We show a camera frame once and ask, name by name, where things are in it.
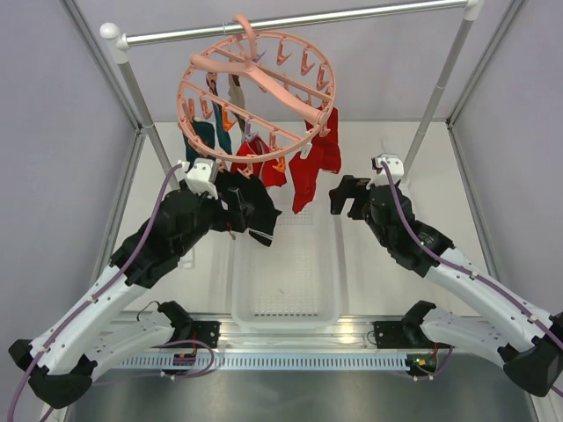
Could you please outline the black sock white stripes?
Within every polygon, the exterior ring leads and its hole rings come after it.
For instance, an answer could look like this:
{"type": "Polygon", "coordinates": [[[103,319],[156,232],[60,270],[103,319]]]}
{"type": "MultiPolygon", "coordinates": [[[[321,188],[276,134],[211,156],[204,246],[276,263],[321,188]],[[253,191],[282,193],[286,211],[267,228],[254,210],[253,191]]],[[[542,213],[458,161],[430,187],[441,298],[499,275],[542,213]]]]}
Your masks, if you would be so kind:
{"type": "Polygon", "coordinates": [[[243,198],[254,205],[255,210],[248,228],[249,235],[269,247],[274,239],[276,220],[282,212],[274,206],[261,180],[255,176],[247,178],[239,172],[224,171],[217,174],[215,185],[219,195],[230,187],[239,188],[243,198]]]}

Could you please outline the red sock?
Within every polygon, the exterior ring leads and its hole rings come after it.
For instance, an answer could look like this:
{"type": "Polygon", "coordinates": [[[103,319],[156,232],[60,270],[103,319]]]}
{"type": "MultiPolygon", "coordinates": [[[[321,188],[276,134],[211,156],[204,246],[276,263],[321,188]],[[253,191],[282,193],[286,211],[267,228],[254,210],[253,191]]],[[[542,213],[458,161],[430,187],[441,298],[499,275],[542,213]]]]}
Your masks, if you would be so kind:
{"type": "Polygon", "coordinates": [[[313,145],[306,158],[301,158],[301,153],[297,152],[289,162],[295,189],[292,204],[294,214],[300,213],[314,199],[323,155],[323,150],[319,146],[313,145]]]}
{"type": "MultiPolygon", "coordinates": [[[[238,149],[238,156],[260,156],[270,153],[268,145],[259,135],[252,135],[248,140],[244,139],[238,149]]],[[[285,171],[277,169],[278,160],[271,159],[264,162],[252,164],[252,175],[259,178],[264,187],[281,187],[287,183],[285,171]]]]}
{"type": "Polygon", "coordinates": [[[341,153],[339,146],[339,110],[334,107],[327,121],[329,133],[325,136],[316,135],[312,138],[311,152],[307,161],[319,170],[338,174],[341,169],[341,153]]]}

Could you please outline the pink round clip hanger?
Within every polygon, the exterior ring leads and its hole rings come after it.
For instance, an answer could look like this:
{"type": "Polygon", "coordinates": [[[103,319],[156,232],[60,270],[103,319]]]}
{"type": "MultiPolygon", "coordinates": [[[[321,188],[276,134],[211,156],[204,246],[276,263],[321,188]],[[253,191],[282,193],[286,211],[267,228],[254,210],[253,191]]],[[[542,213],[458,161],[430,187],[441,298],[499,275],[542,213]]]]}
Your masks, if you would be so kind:
{"type": "MultiPolygon", "coordinates": [[[[264,38],[256,41],[256,48],[260,54],[260,64],[263,66],[302,84],[316,83],[316,69],[312,69],[307,76],[300,74],[303,50],[299,45],[287,41],[280,46],[277,40],[264,38]]],[[[309,155],[312,138],[316,136],[310,122],[300,118],[270,93],[261,91],[256,84],[243,77],[239,77],[245,95],[245,109],[241,109],[229,101],[229,74],[217,74],[216,97],[208,90],[207,73],[200,70],[191,74],[185,72],[177,90],[179,129],[198,153],[214,157],[223,164],[239,164],[239,172],[244,175],[251,172],[252,164],[256,162],[277,159],[278,166],[283,166],[287,155],[295,152],[300,152],[301,157],[309,155]],[[234,149],[229,155],[219,145],[208,145],[197,129],[206,120],[216,122],[212,102],[222,106],[225,131],[230,131],[237,125],[236,114],[239,114],[245,118],[246,132],[260,135],[267,142],[271,152],[260,156],[238,156],[234,149]]]]}

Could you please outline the cream brown sock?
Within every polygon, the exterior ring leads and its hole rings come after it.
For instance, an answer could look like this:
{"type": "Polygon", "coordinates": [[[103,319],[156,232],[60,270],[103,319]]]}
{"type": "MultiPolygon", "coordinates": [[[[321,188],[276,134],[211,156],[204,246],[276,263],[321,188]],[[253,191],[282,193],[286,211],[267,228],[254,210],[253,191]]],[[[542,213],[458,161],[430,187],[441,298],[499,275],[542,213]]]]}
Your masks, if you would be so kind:
{"type": "MultiPolygon", "coordinates": [[[[242,86],[239,80],[239,76],[229,74],[228,76],[229,81],[229,101],[234,105],[241,109],[245,109],[245,95],[242,90],[242,86]]],[[[236,118],[238,121],[238,126],[240,131],[244,133],[245,131],[245,118],[236,114],[236,118]]]]}

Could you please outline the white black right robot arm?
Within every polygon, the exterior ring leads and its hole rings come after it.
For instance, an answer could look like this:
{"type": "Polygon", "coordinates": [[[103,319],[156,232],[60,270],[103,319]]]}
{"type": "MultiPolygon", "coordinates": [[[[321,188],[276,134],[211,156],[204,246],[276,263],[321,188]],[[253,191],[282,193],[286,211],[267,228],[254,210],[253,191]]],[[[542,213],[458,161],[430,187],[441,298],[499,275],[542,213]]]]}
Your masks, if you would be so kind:
{"type": "Polygon", "coordinates": [[[443,287],[475,310],[479,322],[419,301],[402,319],[401,335],[412,347],[428,341],[454,346],[500,367],[519,388],[536,397],[557,390],[562,376],[562,316],[552,315],[482,273],[439,230],[417,220],[398,185],[372,185],[346,175],[329,192],[330,211],[364,221],[395,262],[443,287]]]}

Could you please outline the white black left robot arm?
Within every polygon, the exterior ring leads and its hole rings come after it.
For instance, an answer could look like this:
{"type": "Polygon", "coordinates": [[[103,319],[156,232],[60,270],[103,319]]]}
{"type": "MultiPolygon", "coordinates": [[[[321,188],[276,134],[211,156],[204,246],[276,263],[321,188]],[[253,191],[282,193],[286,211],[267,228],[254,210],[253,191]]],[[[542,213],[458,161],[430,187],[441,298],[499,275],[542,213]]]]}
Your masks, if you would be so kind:
{"type": "Polygon", "coordinates": [[[106,338],[100,333],[149,292],[211,230],[243,233],[256,205],[230,187],[218,198],[188,189],[160,193],[152,214],[111,256],[90,290],[43,335],[19,339],[9,355],[25,372],[22,386],[54,409],[75,403],[108,369],[153,346],[182,347],[193,319],[175,301],[106,338]]]}

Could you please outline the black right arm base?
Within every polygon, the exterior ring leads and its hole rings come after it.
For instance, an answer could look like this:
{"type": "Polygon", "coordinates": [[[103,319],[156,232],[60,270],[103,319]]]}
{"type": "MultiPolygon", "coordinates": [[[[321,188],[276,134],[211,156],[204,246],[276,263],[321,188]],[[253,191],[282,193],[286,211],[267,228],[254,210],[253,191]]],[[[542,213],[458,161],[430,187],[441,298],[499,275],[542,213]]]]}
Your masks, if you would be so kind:
{"type": "Polygon", "coordinates": [[[423,317],[436,305],[418,301],[400,319],[378,320],[372,323],[376,345],[380,349],[434,349],[435,342],[430,340],[421,329],[423,317]]]}

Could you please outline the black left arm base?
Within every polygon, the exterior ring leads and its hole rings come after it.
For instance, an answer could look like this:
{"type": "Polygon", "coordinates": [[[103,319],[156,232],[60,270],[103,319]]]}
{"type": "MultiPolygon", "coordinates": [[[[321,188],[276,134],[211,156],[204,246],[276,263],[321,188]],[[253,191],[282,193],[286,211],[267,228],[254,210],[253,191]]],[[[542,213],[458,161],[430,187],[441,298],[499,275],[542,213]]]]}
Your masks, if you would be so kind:
{"type": "Polygon", "coordinates": [[[221,325],[218,321],[194,320],[175,301],[160,303],[157,311],[168,318],[172,327],[172,336],[167,343],[191,339],[199,340],[211,348],[217,347],[221,325]]]}

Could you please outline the white plastic basket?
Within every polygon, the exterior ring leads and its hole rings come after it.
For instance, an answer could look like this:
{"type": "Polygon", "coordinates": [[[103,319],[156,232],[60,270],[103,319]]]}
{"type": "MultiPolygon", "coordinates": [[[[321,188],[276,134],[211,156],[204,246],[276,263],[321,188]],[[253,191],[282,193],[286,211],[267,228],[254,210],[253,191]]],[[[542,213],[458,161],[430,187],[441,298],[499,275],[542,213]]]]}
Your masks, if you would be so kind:
{"type": "Polygon", "coordinates": [[[341,312],[336,218],[310,205],[285,208],[269,246],[237,237],[230,261],[231,315],[257,331],[315,330],[341,312]]]}

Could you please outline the white metal drying rack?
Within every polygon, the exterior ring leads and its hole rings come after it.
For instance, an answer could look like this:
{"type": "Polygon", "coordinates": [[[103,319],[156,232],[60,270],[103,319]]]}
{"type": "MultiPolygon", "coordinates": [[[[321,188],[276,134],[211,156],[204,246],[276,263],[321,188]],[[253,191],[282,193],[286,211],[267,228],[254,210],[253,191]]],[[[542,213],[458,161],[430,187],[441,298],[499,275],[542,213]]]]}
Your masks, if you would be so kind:
{"type": "Polygon", "coordinates": [[[474,21],[480,14],[482,5],[480,1],[410,1],[400,4],[382,4],[360,9],[325,11],[255,21],[248,21],[244,16],[237,15],[231,22],[216,26],[138,35],[128,35],[117,25],[105,23],[99,28],[99,33],[106,40],[113,61],[118,66],[133,103],[140,114],[143,127],[151,133],[153,148],[157,152],[163,169],[169,170],[171,165],[154,128],[150,111],[136,80],[135,72],[130,65],[128,52],[131,48],[216,37],[218,39],[216,44],[199,55],[191,55],[190,65],[186,69],[188,74],[200,70],[208,72],[211,76],[224,73],[246,78],[256,84],[261,91],[270,93],[300,118],[310,122],[314,134],[324,136],[328,132],[326,122],[333,108],[334,97],[339,87],[334,76],[334,67],[323,52],[312,42],[289,33],[290,28],[461,8],[464,11],[463,18],[428,104],[420,118],[420,125],[407,154],[406,164],[411,166],[426,135],[428,126],[435,117],[458,57],[474,21]],[[256,48],[256,41],[264,38],[275,39],[280,46],[287,41],[299,45],[303,50],[300,74],[307,76],[312,69],[316,69],[318,71],[316,83],[314,85],[302,84],[260,64],[260,54],[256,48]]]}

